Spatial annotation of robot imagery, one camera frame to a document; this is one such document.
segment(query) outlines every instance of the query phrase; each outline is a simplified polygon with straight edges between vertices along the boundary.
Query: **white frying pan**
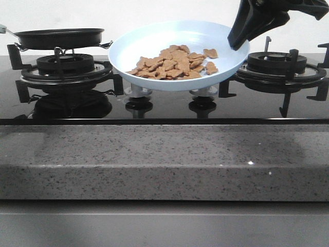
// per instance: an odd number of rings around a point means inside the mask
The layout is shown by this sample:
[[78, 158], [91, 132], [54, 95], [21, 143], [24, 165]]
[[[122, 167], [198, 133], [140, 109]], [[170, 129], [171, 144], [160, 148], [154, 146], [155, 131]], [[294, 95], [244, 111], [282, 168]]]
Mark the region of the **white frying pan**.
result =
[[[138, 28], [118, 38], [109, 48], [108, 58], [118, 73], [128, 82], [151, 90], [188, 91], [203, 89], [231, 77], [249, 53], [246, 41], [239, 50], [233, 50], [227, 40], [231, 28], [204, 21], [171, 21]], [[170, 45], [187, 45], [191, 52], [215, 48], [219, 58], [209, 59], [216, 64], [218, 73], [190, 80], [154, 80], [128, 74], [140, 57], [157, 57]]]

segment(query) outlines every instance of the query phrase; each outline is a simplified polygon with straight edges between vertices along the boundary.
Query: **black frying pan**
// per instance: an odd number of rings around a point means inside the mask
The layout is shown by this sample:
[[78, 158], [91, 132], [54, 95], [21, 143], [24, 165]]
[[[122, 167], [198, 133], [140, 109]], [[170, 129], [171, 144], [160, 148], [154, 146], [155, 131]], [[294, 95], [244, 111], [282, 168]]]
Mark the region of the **black frying pan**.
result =
[[5, 26], [0, 25], [0, 33], [8, 32], [18, 38], [26, 49], [54, 50], [74, 49], [98, 46], [101, 42], [101, 28], [48, 29], [12, 33]]

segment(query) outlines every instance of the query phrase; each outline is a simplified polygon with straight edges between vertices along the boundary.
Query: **gray speckled countertop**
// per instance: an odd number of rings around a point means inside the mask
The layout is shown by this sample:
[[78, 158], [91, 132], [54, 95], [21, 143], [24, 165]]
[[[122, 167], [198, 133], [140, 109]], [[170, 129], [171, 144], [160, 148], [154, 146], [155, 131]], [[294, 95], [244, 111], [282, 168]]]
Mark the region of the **gray speckled countertop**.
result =
[[0, 133], [0, 199], [329, 201], [328, 125]]

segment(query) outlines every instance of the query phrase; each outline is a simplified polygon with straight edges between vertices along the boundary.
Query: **white wall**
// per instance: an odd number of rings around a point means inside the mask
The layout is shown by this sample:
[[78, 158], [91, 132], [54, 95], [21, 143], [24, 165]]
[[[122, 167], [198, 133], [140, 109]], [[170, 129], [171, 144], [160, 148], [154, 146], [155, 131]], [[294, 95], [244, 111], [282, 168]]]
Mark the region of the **white wall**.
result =
[[[104, 28], [102, 42], [153, 22], [203, 20], [232, 26], [240, 0], [0, 0], [0, 23], [13, 32], [55, 28]], [[291, 20], [251, 42], [251, 51], [264, 49], [266, 35], [271, 36], [270, 50], [302, 53], [325, 52], [318, 44], [329, 42], [329, 14], [322, 20], [290, 11]], [[9, 34], [0, 34], [0, 55], [7, 55], [7, 44], [16, 42]], [[81, 53], [106, 55], [101, 48], [85, 48]], [[25, 55], [52, 54], [29, 50]]]

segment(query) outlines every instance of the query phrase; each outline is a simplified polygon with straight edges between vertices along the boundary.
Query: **gas stove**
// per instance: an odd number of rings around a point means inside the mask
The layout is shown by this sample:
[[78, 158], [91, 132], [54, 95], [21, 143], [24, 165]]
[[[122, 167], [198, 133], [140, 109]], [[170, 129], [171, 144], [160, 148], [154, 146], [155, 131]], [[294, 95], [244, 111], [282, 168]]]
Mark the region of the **gas stove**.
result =
[[0, 124], [328, 124], [329, 44], [319, 45], [325, 56], [300, 55], [269, 52], [269, 40], [228, 80], [184, 92], [132, 85], [106, 56], [58, 47], [52, 56], [24, 57], [31, 65], [8, 45], [10, 59], [0, 58]]

